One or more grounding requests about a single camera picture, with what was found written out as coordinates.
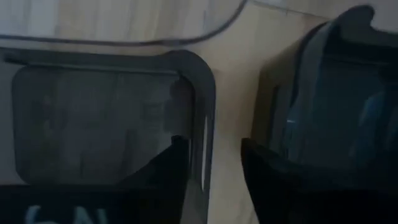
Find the black plastic basket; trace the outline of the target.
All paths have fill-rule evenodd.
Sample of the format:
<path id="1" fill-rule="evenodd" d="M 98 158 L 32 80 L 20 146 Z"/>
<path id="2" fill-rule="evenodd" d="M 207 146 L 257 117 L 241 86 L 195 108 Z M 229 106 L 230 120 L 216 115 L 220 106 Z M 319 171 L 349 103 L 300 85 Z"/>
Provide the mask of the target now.
<path id="1" fill-rule="evenodd" d="M 215 77 L 153 56 L 0 48 L 0 185 L 112 185 L 189 141 L 179 224 L 207 224 Z"/>
<path id="2" fill-rule="evenodd" d="M 251 138 L 322 187 L 398 194 L 398 32 L 374 15 L 351 7 L 268 60 Z"/>

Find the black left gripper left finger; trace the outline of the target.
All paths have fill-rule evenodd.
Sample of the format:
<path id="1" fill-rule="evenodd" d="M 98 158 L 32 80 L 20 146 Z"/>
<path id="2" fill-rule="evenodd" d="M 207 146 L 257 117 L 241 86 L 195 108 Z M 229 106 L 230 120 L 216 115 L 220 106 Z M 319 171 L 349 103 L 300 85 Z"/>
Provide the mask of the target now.
<path id="1" fill-rule="evenodd" d="M 0 224 L 179 224 L 189 141 L 112 185 L 0 185 Z"/>

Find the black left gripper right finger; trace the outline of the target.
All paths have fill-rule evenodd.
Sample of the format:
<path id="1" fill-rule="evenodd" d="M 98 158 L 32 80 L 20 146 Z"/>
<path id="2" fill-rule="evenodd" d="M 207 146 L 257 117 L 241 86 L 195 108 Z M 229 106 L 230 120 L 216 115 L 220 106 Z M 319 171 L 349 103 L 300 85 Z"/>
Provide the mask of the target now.
<path id="1" fill-rule="evenodd" d="M 398 224 L 398 174 L 296 164 L 250 138 L 241 163 L 259 224 Z"/>

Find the clear plastic basket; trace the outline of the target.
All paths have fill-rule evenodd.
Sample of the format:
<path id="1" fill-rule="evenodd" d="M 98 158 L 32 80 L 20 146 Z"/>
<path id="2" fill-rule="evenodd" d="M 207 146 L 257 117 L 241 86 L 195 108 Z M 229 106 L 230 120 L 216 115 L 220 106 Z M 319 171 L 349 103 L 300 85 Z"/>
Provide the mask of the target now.
<path id="1" fill-rule="evenodd" d="M 248 0 L 0 0 L 0 39 L 190 45 L 226 30 Z"/>

